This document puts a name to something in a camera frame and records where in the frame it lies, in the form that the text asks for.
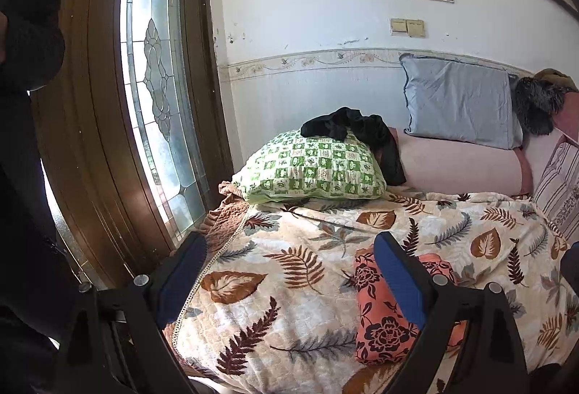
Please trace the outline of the orange floral garment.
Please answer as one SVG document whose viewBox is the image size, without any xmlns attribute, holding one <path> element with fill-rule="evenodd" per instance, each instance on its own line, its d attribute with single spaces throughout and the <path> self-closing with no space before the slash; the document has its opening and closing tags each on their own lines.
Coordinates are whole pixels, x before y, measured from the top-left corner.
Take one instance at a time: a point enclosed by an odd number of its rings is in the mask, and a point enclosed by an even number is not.
<svg viewBox="0 0 579 394">
<path fill-rule="evenodd" d="M 371 247 L 354 258 L 354 288 L 360 311 L 355 358 L 363 365 L 403 361 L 420 329 L 408 322 L 386 284 Z"/>
</svg>

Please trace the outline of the person in dark clothing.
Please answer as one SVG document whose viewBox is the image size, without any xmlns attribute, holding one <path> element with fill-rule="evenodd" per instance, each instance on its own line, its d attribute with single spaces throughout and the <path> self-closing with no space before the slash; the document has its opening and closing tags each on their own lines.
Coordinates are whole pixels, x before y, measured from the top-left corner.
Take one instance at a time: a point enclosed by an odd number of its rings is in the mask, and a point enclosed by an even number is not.
<svg viewBox="0 0 579 394">
<path fill-rule="evenodd" d="M 77 278 L 48 205 L 29 94 L 59 73 L 61 0 L 1 8 L 1 390 L 49 393 Z"/>
</svg>

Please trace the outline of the striped floral pillow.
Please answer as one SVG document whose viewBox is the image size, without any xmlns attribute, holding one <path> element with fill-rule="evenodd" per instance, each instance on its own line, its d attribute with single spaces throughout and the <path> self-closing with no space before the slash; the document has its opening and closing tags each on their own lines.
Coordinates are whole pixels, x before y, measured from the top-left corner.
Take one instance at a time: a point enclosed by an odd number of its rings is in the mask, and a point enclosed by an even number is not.
<svg viewBox="0 0 579 394">
<path fill-rule="evenodd" d="M 562 142 L 554 151 L 533 201 L 570 244 L 578 241 L 578 148 Z"/>
</svg>

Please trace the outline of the pink quilted cushion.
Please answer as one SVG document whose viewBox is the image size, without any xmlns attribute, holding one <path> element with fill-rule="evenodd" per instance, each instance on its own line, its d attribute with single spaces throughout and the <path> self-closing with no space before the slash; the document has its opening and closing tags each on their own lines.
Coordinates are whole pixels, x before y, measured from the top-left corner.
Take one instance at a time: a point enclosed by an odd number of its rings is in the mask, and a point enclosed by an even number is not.
<svg viewBox="0 0 579 394">
<path fill-rule="evenodd" d="M 554 127 L 574 144 L 579 144 L 579 93 L 568 92 L 561 110 L 553 117 Z"/>
</svg>

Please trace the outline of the dark furry cushion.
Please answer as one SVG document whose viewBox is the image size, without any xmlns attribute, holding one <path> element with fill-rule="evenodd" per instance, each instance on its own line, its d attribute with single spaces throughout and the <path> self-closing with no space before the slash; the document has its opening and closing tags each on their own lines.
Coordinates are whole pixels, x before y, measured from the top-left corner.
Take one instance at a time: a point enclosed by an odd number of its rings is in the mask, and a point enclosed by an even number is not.
<svg viewBox="0 0 579 394">
<path fill-rule="evenodd" d="M 512 93 L 513 110 L 527 134 L 548 135 L 554 129 L 554 115 L 564 105 L 570 89 L 547 80 L 520 77 Z"/>
</svg>

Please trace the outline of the leaf-patterned fleece blanket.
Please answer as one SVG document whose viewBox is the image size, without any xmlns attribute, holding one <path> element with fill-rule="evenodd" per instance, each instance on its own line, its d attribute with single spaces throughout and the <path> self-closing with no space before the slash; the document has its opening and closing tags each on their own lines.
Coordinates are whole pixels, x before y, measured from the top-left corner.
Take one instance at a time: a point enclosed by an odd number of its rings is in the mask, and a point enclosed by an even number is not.
<svg viewBox="0 0 579 394">
<path fill-rule="evenodd" d="M 536 205 L 499 193 L 396 189 L 370 201 L 251 205 L 230 185 L 202 226 L 208 257 L 165 334 L 179 363 L 240 393 L 380 393 L 399 363 L 356 361 L 355 254 L 389 231 L 454 284 L 499 284 L 528 369 L 578 340 L 561 275 L 570 244 Z"/>
</svg>

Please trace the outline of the pink bolster cushion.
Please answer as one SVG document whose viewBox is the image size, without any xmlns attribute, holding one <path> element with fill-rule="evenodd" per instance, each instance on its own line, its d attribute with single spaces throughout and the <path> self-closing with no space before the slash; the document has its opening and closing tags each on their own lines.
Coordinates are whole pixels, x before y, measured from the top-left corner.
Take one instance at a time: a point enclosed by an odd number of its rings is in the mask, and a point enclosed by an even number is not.
<svg viewBox="0 0 579 394">
<path fill-rule="evenodd" d="M 390 131 L 397 141 L 404 184 L 424 192 L 498 192 L 525 195 L 533 190 L 531 166 L 521 149 L 414 137 Z"/>
</svg>

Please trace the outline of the grey pillow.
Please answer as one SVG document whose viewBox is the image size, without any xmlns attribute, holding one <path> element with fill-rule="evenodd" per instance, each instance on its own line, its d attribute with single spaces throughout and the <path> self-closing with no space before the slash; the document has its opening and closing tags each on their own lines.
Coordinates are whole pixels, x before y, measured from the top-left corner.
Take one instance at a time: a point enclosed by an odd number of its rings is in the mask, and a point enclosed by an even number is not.
<svg viewBox="0 0 579 394">
<path fill-rule="evenodd" d="M 523 143 L 514 112 L 516 77 L 473 63 L 400 55 L 412 136 L 478 144 L 503 150 Z"/>
</svg>

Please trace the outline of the brown wooden door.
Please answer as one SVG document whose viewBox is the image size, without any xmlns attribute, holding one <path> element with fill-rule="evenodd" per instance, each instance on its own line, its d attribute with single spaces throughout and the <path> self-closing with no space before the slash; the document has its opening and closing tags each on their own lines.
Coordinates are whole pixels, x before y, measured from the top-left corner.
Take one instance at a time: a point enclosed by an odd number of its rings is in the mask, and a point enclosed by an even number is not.
<svg viewBox="0 0 579 394">
<path fill-rule="evenodd" d="M 66 248 L 89 281 L 152 271 L 233 171 L 210 0 L 62 0 L 62 69 L 32 94 Z"/>
</svg>

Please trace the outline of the black garment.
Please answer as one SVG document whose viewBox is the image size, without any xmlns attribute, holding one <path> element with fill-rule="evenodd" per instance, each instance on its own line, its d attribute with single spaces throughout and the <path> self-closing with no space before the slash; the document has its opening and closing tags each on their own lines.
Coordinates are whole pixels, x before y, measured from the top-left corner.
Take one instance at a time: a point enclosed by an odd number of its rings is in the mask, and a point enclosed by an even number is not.
<svg viewBox="0 0 579 394">
<path fill-rule="evenodd" d="M 345 141 L 349 132 L 375 155 L 387 185 L 406 183 L 397 140 L 380 116 L 364 116 L 360 110 L 341 107 L 328 115 L 308 120 L 300 129 L 303 137 L 322 136 L 338 141 Z"/>
</svg>

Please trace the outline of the green checkered pillow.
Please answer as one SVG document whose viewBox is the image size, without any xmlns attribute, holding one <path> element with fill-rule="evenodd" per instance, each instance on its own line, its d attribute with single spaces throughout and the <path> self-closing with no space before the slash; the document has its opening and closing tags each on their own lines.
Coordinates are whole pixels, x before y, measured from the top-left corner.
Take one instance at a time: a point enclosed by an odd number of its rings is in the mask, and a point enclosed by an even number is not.
<svg viewBox="0 0 579 394">
<path fill-rule="evenodd" d="M 353 134 L 343 141 L 279 134 L 245 163 L 232 183 L 251 204 L 298 198 L 364 200 L 382 197 L 386 181 L 369 147 Z"/>
</svg>

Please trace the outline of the beige wall switches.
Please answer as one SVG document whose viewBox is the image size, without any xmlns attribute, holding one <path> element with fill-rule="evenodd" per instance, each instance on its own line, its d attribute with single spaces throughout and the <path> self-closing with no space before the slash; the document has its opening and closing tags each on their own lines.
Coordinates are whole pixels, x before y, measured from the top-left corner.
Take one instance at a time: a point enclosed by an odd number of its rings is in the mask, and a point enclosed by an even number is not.
<svg viewBox="0 0 579 394">
<path fill-rule="evenodd" d="M 391 19 L 390 31 L 417 38 L 424 38 L 427 34 L 425 22 L 422 20 Z"/>
</svg>

